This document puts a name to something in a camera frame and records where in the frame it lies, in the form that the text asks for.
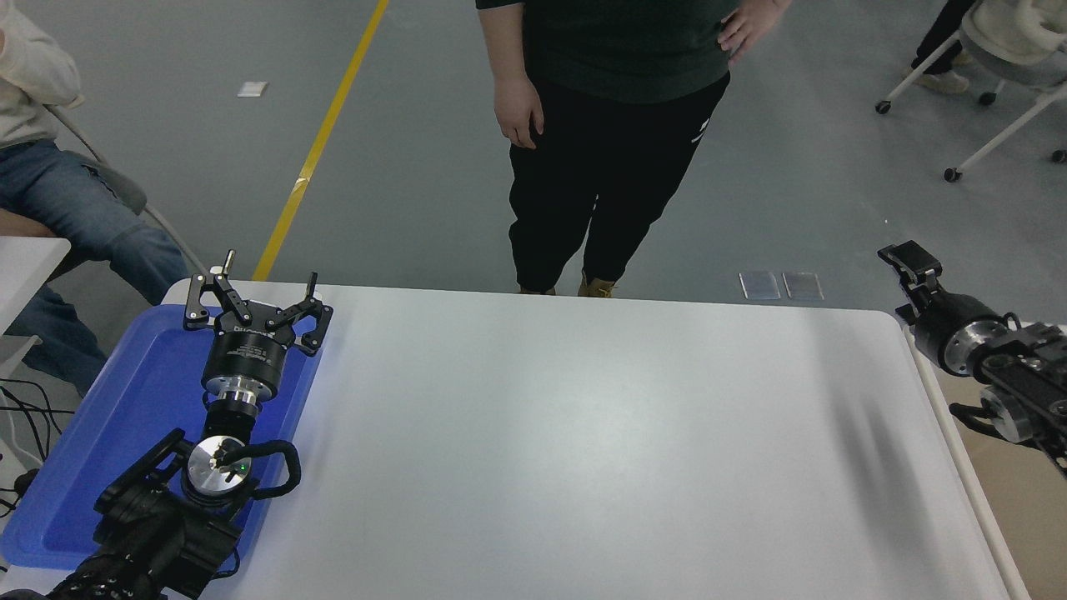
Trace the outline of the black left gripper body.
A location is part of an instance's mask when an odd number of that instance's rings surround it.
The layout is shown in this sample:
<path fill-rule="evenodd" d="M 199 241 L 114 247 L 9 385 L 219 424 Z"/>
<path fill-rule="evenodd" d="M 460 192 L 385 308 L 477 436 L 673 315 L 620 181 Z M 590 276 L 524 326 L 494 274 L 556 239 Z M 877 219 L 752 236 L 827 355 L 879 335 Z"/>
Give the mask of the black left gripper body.
<path fill-rule="evenodd" d="M 234 311 L 216 316 L 216 337 L 203 369 L 203 386 L 220 390 L 225 378 L 255 381 L 257 391 L 277 391 L 288 345 L 294 341 L 293 328 L 267 330 L 267 323 L 277 322 L 281 307 L 250 304 L 251 323 L 242 323 Z"/>

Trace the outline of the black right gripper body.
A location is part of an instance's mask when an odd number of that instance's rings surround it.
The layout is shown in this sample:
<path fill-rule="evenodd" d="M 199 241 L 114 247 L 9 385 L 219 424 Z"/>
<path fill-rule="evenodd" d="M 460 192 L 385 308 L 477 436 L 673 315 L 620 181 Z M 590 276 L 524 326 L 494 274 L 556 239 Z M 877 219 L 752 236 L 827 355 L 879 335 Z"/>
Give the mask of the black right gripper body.
<path fill-rule="evenodd" d="M 912 334 L 920 353 L 954 376 L 974 375 L 971 354 L 999 335 L 999 315 L 975 297 L 934 293 L 919 312 Z"/>

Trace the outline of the standing person's left hand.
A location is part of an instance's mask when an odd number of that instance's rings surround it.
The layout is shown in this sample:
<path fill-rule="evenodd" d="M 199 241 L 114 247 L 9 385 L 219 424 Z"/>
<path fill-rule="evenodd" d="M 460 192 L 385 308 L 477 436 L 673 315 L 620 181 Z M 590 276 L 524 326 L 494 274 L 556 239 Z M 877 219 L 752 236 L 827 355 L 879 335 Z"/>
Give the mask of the standing person's left hand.
<path fill-rule="evenodd" d="M 759 41 L 780 22 L 793 1 L 752 0 L 740 1 L 723 20 L 723 30 L 717 43 L 729 56 L 728 65 L 734 66 L 742 57 L 754 48 Z"/>

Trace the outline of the standing person's right hand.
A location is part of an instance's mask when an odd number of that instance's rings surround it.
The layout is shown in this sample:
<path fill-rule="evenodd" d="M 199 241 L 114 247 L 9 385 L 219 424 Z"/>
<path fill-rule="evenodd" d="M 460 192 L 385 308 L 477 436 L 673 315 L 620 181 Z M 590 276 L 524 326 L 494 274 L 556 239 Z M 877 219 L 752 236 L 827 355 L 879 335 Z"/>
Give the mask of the standing person's right hand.
<path fill-rule="evenodd" d="M 537 148 L 534 137 L 544 133 L 544 107 L 526 75 L 496 77 L 494 114 L 501 135 L 516 148 Z"/>

